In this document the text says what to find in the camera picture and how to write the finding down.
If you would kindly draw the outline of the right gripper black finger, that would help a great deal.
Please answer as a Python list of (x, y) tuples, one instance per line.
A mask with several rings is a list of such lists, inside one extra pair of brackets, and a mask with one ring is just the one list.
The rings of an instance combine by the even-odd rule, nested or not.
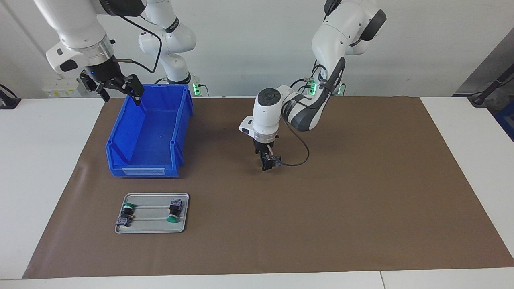
[(110, 89), (116, 89), (133, 100), (136, 106), (141, 104), (141, 97), (144, 94), (143, 84), (135, 74), (122, 77), (114, 77), (108, 81)]
[(100, 97), (104, 100), (105, 103), (108, 103), (110, 100), (110, 95), (104, 88), (104, 84), (97, 84), (86, 71), (81, 71), (80, 73), (80, 82), (84, 85), (88, 92), (96, 93), (100, 95)]

